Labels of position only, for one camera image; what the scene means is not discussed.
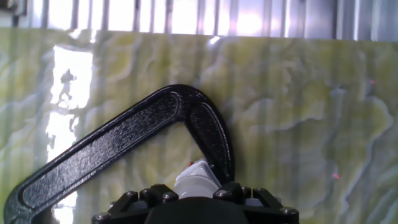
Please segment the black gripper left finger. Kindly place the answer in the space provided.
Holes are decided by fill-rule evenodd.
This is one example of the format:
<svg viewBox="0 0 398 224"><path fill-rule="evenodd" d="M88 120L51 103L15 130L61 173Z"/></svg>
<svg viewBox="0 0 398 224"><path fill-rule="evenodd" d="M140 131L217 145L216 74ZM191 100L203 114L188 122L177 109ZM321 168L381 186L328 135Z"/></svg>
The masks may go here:
<svg viewBox="0 0 398 224"><path fill-rule="evenodd" d="M179 199L177 193L164 184L155 184L139 192L127 191L114 201L107 212L94 215L92 224L144 223L150 211Z"/></svg>

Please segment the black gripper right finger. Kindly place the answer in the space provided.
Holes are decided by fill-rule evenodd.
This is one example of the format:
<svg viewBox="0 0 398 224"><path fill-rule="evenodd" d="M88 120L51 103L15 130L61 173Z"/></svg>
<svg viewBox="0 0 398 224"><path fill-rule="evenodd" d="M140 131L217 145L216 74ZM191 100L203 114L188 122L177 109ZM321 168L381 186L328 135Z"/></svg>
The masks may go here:
<svg viewBox="0 0 398 224"><path fill-rule="evenodd" d="M228 223L299 224L299 211L283 206L264 188L250 188L237 182L221 186L213 199L223 202Z"/></svg>

